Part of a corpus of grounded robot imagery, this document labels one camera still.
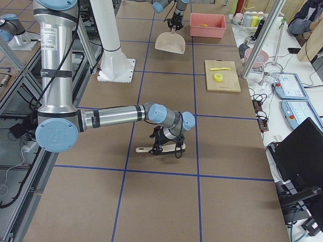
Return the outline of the beige hand brush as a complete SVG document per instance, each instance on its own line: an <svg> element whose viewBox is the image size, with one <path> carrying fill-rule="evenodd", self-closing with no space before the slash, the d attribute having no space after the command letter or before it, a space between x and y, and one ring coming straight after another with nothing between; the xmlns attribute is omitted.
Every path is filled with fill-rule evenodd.
<svg viewBox="0 0 323 242"><path fill-rule="evenodd" d="M168 155L168 154L178 154L184 152L186 149L186 144L182 146L179 144L163 145L156 148L153 147L138 147L136 148L137 153L150 153L153 155Z"/></svg>

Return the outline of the beige plastic dustpan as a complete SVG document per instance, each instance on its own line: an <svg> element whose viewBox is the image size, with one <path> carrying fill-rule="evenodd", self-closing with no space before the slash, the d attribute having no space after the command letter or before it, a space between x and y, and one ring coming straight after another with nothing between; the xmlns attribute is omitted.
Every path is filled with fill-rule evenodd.
<svg viewBox="0 0 323 242"><path fill-rule="evenodd" d="M170 32L161 33L155 42L155 49L184 54L186 48L185 39L176 33L176 27L174 26Z"/></svg>

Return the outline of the pink plastic bin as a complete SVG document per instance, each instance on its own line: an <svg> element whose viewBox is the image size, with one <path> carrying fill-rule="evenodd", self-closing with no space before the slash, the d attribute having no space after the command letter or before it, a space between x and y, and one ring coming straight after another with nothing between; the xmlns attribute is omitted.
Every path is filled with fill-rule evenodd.
<svg viewBox="0 0 323 242"><path fill-rule="evenodd" d="M191 13L190 36L223 38L226 30L224 15Z"/></svg>

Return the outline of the yellow plastic knife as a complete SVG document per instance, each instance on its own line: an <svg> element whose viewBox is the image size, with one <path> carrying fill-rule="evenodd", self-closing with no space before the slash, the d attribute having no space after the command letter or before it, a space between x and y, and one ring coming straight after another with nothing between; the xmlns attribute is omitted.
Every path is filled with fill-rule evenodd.
<svg viewBox="0 0 323 242"><path fill-rule="evenodd" d="M227 67L222 67L222 68L210 68L210 71L226 71L226 70L232 70L231 68L227 68Z"/></svg>

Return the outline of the yellow lemon slice toy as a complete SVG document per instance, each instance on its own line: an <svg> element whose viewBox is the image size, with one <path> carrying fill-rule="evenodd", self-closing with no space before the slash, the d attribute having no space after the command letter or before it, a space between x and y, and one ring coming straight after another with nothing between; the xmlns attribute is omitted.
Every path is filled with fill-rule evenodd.
<svg viewBox="0 0 323 242"><path fill-rule="evenodd" d="M220 73L215 73L214 76L213 76L213 79L216 81L216 82L222 82L223 81L223 75L220 74Z"/></svg>

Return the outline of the wooden cutting board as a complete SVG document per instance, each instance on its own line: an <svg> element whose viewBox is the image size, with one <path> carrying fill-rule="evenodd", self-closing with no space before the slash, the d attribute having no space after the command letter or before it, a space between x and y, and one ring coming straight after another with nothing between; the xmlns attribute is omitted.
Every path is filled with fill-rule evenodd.
<svg viewBox="0 0 323 242"><path fill-rule="evenodd" d="M204 64L207 91L241 92L234 62L205 60Z"/></svg>

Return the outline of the pink bowl on scale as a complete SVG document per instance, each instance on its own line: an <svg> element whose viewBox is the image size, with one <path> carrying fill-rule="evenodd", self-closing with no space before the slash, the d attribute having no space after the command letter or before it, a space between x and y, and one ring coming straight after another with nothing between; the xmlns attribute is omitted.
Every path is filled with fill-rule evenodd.
<svg viewBox="0 0 323 242"><path fill-rule="evenodd" d="M247 61L249 60L252 50L253 50L253 48L248 48L245 50L245 53L244 53L244 62L245 63L247 63ZM253 68L260 68L267 63L268 59L269 59L269 55L265 51L261 50L260 53L257 55L252 67Z"/></svg>

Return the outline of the metal rod stand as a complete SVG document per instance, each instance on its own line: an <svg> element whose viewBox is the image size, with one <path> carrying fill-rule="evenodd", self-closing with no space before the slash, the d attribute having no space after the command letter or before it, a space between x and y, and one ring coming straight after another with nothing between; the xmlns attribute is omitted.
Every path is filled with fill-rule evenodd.
<svg viewBox="0 0 323 242"><path fill-rule="evenodd" d="M278 37L278 42L276 46L276 52L274 55L274 59L264 65L264 68L268 68L269 71L274 71L281 73L283 71L283 66L278 63L278 56L279 56L279 50L280 50L280 45L281 45L281 39L284 31L284 25L285 25L286 19L285 17L282 17L281 23L279 25L279 37Z"/></svg>

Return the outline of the upper blue teach pendant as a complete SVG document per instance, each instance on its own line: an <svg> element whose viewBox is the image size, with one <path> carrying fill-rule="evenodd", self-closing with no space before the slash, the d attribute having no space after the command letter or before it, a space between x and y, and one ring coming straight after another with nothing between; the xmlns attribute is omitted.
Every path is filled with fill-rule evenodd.
<svg viewBox="0 0 323 242"><path fill-rule="evenodd" d="M298 75L296 73L278 74L273 87L281 99L308 100L308 94L305 91Z"/></svg>

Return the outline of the blue teach pendant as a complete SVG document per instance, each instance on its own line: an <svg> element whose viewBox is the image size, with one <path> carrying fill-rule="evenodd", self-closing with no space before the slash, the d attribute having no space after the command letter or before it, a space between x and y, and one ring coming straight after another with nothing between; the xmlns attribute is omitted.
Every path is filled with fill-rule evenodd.
<svg viewBox="0 0 323 242"><path fill-rule="evenodd" d="M273 87L281 99L308 100L308 94L305 91L298 75L296 73L278 74Z"/></svg>
<svg viewBox="0 0 323 242"><path fill-rule="evenodd" d="M291 129L296 129L309 117L322 131L321 118L309 100L282 100L281 108Z"/></svg>

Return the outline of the lower blue teach pendant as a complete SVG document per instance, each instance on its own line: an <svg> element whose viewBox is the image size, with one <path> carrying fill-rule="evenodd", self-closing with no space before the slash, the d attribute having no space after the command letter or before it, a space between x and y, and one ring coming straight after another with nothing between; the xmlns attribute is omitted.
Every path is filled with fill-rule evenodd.
<svg viewBox="0 0 323 242"><path fill-rule="evenodd" d="M282 100L281 108L291 129L296 129L309 117L322 131L321 118L309 100Z"/></svg>

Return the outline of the black monitor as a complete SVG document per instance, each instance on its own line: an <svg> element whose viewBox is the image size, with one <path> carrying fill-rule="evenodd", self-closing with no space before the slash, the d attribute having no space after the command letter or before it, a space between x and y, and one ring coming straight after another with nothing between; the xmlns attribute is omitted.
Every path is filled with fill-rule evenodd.
<svg viewBox="0 0 323 242"><path fill-rule="evenodd" d="M281 207L304 202L322 229L322 131L308 117L275 147L273 155L283 180L296 189L281 198Z"/></svg>

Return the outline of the aluminium frame post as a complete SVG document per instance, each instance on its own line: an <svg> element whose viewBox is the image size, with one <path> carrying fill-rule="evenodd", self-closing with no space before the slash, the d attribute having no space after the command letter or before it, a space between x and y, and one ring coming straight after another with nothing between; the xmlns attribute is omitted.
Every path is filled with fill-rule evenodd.
<svg viewBox="0 0 323 242"><path fill-rule="evenodd" d="M257 55L260 53L262 50L262 47L267 39L267 37L270 34L271 28L273 27L276 18L278 17L279 13L281 12L286 0L276 0L270 13L268 14L264 26L262 27L262 30L258 36L258 39L253 47L253 50L251 52L251 55L249 57L249 60L247 63L245 63L245 66L243 68L243 71L241 73L241 77L243 79L246 79L248 74L250 73L252 66L255 62L255 59Z"/></svg>

